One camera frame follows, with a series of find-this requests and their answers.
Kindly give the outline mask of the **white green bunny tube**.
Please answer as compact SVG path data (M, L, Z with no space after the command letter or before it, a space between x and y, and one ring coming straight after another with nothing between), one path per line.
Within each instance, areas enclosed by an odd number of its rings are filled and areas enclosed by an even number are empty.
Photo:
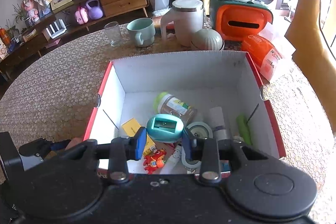
M165 166L163 167L166 172L170 172L180 161L182 157L182 145L177 144L172 155L167 159Z

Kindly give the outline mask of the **green ceramic mug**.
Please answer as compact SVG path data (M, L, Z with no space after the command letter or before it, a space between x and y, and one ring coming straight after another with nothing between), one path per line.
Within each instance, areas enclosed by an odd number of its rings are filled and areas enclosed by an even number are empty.
M150 18L139 18L126 26L131 41L136 47L148 47L154 43L155 27Z

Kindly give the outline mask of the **wooden media sideboard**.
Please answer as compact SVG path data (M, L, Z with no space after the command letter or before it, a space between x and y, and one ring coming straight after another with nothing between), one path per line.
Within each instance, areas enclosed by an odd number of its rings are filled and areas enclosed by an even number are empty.
M146 15L146 8L149 5L149 0L99 0L104 13L103 17L98 20L92 20L89 18L88 23L80 25L76 22L75 12L79 6L87 9L85 5L86 1L88 0L73 0L64 6L51 11L51 13L38 20L34 26L25 30L22 34L22 43L15 47L9 55L1 60L1 76L3 76L5 80L9 81L10 73L15 67L32 55L41 55L41 50L48 45L51 45L53 48L58 40L66 42L70 36L79 31L86 31L90 33L90 29L93 25L105 22L110 18L128 12L142 10ZM46 28L49 24L58 19L62 19L64 21L67 30L64 34L52 39L49 37Z

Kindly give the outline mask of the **clear bottle silver cap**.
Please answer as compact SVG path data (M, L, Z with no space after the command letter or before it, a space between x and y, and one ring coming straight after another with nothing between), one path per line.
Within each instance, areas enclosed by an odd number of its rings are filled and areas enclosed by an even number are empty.
M231 133L226 126L223 110L220 106L209 110L209 125L212 128L213 136L217 141L231 139Z

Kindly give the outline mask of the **green lid toothpick jar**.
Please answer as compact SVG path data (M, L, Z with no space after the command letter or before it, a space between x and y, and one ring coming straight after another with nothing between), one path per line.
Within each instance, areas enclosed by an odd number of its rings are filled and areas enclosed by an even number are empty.
M170 114L180 118L185 126L191 123L197 114L196 108L167 92L156 96L153 108L158 114Z

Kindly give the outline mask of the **red white cardboard box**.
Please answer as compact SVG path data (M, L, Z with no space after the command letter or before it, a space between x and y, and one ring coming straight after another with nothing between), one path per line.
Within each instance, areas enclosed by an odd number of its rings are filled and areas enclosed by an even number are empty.
M204 122L214 136L240 135L248 121L252 145L276 158L286 155L263 82L240 51L190 51L124 57L109 62L84 139L100 144L125 135L123 124L145 126L167 109L185 123Z

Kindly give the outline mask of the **orange tissue packet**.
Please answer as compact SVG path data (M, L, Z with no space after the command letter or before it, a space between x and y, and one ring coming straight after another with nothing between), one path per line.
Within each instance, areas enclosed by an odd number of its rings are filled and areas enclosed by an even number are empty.
M241 50L249 53L258 72L271 82L282 61L282 56L274 45L262 36L248 35L243 38Z

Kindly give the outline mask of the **yellow giraffe statue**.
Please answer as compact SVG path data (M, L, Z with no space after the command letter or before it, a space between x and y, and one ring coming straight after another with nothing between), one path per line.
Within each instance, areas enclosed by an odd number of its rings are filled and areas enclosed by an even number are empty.
M319 27L321 0L298 0L285 34L296 51L293 60L309 81L335 132L335 60Z

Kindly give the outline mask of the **clear drinking glass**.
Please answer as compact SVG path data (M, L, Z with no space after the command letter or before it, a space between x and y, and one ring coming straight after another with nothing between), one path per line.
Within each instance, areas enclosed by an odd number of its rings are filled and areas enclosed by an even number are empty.
M104 32L108 37L111 46L119 46L122 42L120 26L117 22L109 22L104 26Z

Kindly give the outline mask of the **red orange toy figure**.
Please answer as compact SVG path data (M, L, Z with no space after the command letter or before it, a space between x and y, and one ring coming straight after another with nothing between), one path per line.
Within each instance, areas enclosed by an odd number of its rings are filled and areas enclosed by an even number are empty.
M163 168L165 165L164 157L166 156L165 149L157 149L150 155L144 157L144 170L147 171L147 174L153 174L156 170Z

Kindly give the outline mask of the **yellow box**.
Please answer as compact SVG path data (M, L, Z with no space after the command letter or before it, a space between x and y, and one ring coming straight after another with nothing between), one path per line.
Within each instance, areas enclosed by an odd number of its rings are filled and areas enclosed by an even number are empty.
M131 137L131 146L135 148L136 160L154 152L156 149L155 143L147 134L146 128L141 126L135 118L123 123L121 127L126 135Z

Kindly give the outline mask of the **purple kettlebell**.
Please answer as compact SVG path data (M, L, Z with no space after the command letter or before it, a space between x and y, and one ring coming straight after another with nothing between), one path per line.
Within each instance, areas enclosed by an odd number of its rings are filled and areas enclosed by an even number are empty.
M85 3L87 9L89 18L92 20L98 20L103 17L104 13L100 6L99 0L88 0Z

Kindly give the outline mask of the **white wifi router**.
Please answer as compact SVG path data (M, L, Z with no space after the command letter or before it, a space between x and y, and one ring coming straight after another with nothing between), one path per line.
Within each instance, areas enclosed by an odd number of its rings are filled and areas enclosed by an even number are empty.
M49 34L49 37L52 39L55 39L59 37L60 35L64 34L66 30L67 30L67 27L64 24L64 21L62 19L58 19L54 21L53 23L49 24L46 28L46 31Z

